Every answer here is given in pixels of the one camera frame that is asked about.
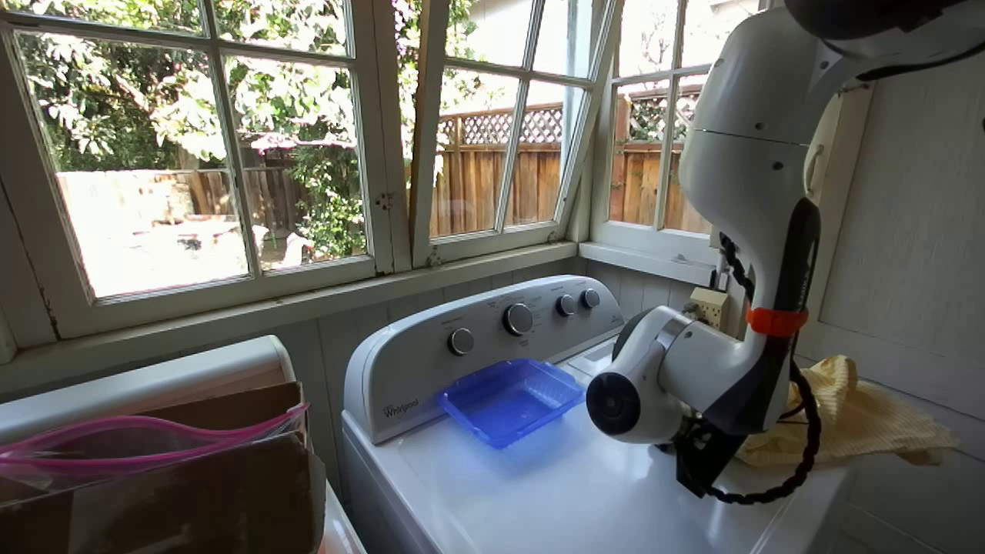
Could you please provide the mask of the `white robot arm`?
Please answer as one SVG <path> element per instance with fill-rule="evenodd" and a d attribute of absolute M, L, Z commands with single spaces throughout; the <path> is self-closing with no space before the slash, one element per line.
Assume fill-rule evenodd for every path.
<path fill-rule="evenodd" d="M 854 81 L 925 70 L 985 47 L 981 0 L 783 0 L 735 25 L 681 160 L 697 214 L 746 289 L 739 339 L 674 309 L 638 314 L 585 391 L 597 431 L 677 458 L 712 497 L 746 437 L 814 398 L 795 363 L 823 215 L 805 160 L 823 110 Z"/>

